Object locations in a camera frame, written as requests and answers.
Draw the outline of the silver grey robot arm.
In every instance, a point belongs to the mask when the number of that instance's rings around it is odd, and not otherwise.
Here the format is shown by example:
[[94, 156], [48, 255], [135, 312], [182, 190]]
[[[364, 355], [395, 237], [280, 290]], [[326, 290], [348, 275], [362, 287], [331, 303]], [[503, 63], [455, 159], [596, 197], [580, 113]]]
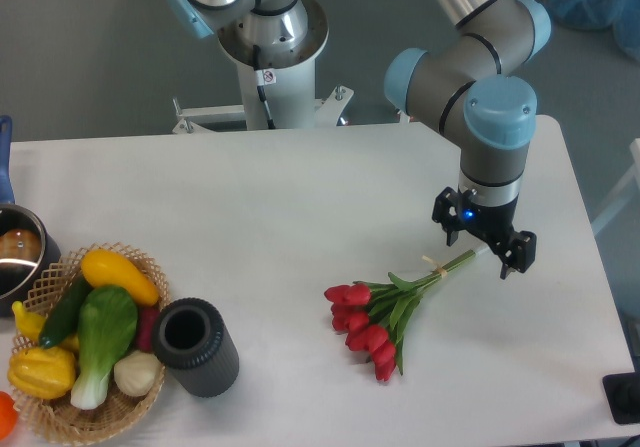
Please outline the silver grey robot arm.
[[[166, 0], [197, 38], [214, 36], [237, 68], [247, 127], [310, 128], [316, 123], [315, 61], [328, 25], [315, 0]], [[550, 18], [535, 0], [438, 0], [458, 40], [438, 55], [401, 52], [384, 78], [401, 112], [458, 146], [456, 188], [435, 200], [432, 217], [454, 242], [483, 241], [504, 273], [525, 272], [536, 236], [513, 226], [537, 97], [514, 76], [547, 43]]]

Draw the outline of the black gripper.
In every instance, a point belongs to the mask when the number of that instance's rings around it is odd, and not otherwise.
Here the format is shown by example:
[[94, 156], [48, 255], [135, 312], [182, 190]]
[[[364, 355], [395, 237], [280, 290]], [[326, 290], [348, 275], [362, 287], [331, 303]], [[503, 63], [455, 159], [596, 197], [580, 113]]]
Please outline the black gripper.
[[486, 243], [501, 260], [500, 278], [510, 273], [525, 273], [536, 258], [537, 236], [531, 231], [516, 231], [513, 219], [516, 200], [497, 207], [472, 202], [469, 196], [446, 187], [434, 201], [432, 220], [446, 234], [452, 246], [461, 231], [467, 231]]

